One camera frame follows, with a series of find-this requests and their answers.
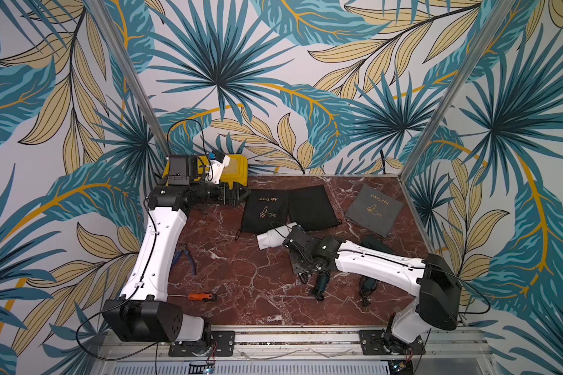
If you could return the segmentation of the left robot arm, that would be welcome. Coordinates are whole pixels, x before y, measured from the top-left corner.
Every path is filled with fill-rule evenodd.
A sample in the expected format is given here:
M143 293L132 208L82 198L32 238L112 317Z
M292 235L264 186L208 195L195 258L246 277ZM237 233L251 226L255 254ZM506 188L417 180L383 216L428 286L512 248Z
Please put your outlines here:
M168 278L178 239L195 205L237 206L249 195L248 160L213 151L167 157L164 176L148 194L148 222L139 255L103 319L122 342L208 342L206 321L169 303Z

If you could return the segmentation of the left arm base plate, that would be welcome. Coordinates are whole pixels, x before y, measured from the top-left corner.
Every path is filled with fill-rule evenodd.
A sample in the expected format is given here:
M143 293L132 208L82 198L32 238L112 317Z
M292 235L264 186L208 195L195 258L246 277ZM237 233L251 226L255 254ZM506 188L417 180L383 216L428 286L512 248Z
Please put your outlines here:
M170 357L198 358L215 355L231 357L234 354L236 333L234 331L212 331L203 334L198 341L173 342L168 355Z

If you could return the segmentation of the black hair dryer pouch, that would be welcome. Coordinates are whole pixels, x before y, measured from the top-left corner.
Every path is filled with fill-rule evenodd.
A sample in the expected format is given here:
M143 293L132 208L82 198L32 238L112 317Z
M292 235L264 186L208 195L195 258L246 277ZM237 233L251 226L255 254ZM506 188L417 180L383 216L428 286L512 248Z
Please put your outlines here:
M289 191L253 189L246 200L240 231L263 234L286 223L289 215Z

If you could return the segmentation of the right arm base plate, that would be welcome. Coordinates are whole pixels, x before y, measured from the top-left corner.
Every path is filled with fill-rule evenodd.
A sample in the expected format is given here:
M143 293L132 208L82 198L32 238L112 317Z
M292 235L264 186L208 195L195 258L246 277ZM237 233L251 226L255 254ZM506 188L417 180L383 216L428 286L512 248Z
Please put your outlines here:
M358 331L361 350L364 356L425 354L424 342L420 336L411 344L406 344L384 329Z

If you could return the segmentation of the white hair dryer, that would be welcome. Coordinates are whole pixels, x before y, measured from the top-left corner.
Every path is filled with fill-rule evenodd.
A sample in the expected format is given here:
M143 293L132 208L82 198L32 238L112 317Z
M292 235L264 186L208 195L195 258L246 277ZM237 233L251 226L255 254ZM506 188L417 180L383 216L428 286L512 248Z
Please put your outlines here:
M284 240L286 240L287 236L296 225L297 223L283 224L280 227L270 229L263 234L258 234L256 236L256 240L259 250L282 246Z

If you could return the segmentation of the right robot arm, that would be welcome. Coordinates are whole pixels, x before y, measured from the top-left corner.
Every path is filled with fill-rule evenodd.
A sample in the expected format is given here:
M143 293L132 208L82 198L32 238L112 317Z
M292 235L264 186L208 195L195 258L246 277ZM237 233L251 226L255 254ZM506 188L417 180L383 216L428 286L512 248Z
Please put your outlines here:
M387 254L331 235L316 238L298 225L274 232L281 236L278 244L302 256L311 270L356 273L413 297L391 317L384 333L386 345L407 348L433 328L457 328L462 283L441 256L429 254L421 259Z

